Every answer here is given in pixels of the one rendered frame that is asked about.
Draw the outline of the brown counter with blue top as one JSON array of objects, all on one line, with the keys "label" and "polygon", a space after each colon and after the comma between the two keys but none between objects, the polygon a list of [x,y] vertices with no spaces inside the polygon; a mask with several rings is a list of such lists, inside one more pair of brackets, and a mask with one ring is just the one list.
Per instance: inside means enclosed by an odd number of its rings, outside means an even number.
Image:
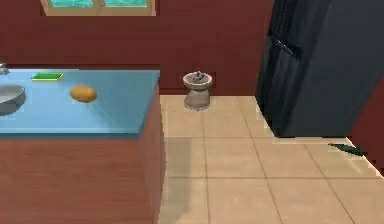
[{"label": "brown counter with blue top", "polygon": [[[0,116],[0,224],[157,224],[165,174],[157,70],[13,69],[26,101]],[[90,103],[73,87],[97,92]]]}]

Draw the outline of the black fridge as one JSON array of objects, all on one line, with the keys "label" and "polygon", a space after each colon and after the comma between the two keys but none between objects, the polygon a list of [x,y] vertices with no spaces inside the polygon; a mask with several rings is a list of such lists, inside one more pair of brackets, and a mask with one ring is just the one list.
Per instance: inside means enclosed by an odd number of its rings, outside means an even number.
[{"label": "black fridge", "polygon": [[274,136],[347,136],[382,76],[384,0],[273,0],[255,98]]}]

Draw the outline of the wooden framed window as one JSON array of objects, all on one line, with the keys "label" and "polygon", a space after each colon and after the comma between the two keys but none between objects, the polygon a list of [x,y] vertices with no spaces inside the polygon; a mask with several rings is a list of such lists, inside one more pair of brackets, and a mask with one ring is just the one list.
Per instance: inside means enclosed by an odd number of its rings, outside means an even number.
[{"label": "wooden framed window", "polygon": [[155,16],[155,0],[40,0],[46,16]]}]

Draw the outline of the green sponge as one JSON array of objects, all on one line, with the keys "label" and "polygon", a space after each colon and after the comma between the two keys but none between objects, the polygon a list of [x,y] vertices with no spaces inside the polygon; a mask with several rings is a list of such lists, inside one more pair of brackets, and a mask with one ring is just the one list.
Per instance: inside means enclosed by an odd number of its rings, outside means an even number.
[{"label": "green sponge", "polygon": [[39,72],[34,75],[31,80],[32,81],[58,81],[64,76],[63,73],[60,72]]}]

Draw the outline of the dark green flat leaf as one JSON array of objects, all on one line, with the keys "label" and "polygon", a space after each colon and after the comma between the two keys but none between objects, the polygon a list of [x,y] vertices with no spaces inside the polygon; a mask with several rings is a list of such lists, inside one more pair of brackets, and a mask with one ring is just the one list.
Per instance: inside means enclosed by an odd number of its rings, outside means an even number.
[{"label": "dark green flat leaf", "polygon": [[366,153],[362,149],[358,147],[350,146],[350,145],[339,144],[339,143],[329,143],[329,146],[336,147],[337,149],[343,152],[347,152],[349,154],[353,154],[360,157],[366,155]]}]

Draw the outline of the grey metal sink basin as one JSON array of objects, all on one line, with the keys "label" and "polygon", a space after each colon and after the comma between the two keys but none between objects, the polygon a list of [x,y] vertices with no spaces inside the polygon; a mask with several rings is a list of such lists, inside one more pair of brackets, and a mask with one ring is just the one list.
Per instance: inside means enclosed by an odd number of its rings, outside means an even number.
[{"label": "grey metal sink basin", "polygon": [[25,88],[21,85],[0,85],[0,116],[16,112],[26,101]]}]

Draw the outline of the grey stone pedestal pot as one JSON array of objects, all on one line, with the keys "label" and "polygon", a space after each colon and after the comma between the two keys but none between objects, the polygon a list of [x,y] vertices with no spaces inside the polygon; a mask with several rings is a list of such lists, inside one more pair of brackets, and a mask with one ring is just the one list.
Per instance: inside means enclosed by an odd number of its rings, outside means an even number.
[{"label": "grey stone pedestal pot", "polygon": [[207,109],[210,105],[212,76],[201,71],[191,72],[183,76],[183,83],[189,90],[184,99],[185,107],[195,111]]}]

